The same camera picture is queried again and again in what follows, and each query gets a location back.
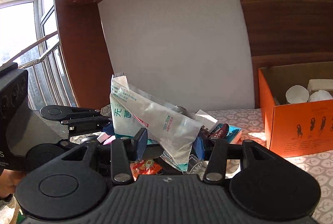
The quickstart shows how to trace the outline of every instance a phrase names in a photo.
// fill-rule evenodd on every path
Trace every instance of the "person's skin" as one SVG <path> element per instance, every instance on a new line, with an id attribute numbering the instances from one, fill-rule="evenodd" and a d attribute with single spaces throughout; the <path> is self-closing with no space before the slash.
<path id="1" fill-rule="evenodd" d="M 24 176 L 24 172 L 4 170 L 0 175 L 0 199 L 5 199 L 10 194 L 14 194 L 17 185 Z"/>

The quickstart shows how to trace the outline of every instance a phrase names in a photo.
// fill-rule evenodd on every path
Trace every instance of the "orange candy wrapper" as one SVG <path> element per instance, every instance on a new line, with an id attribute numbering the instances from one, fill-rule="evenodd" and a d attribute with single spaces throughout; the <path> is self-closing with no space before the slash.
<path id="1" fill-rule="evenodd" d="M 130 164 L 130 170 L 132 171 L 134 181 L 137 180 L 140 174 L 154 175 L 159 172 L 162 167 L 155 163 L 153 159 L 141 160 Z"/>

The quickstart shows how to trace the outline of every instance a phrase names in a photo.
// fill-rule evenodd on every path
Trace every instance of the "orange cardboard box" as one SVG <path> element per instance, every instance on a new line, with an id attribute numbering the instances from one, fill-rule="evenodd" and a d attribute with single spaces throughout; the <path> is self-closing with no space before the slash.
<path id="1" fill-rule="evenodd" d="M 333 100 L 287 104 L 286 91 L 310 79 L 333 79 L 333 61 L 259 69 L 259 93 L 267 148 L 282 157 L 333 149 Z"/>

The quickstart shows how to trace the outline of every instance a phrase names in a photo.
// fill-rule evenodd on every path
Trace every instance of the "ribbed black surface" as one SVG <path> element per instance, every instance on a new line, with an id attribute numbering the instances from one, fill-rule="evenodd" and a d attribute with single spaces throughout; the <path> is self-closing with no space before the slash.
<path id="1" fill-rule="evenodd" d="M 47 223 L 30 218 L 24 224 Z M 264 224 L 275 223 L 246 215 L 220 186 L 201 182 L 196 175 L 141 175 L 129 186 L 117 186 L 90 214 L 66 224 Z M 314 224 L 312 218 L 279 222 Z"/>

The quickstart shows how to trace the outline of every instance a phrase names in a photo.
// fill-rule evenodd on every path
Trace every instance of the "gray wall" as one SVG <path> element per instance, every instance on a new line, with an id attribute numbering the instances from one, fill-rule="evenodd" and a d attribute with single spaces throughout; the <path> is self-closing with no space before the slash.
<path id="1" fill-rule="evenodd" d="M 239 0 L 104 0 L 99 12 L 132 85 L 190 111 L 254 107 Z"/>

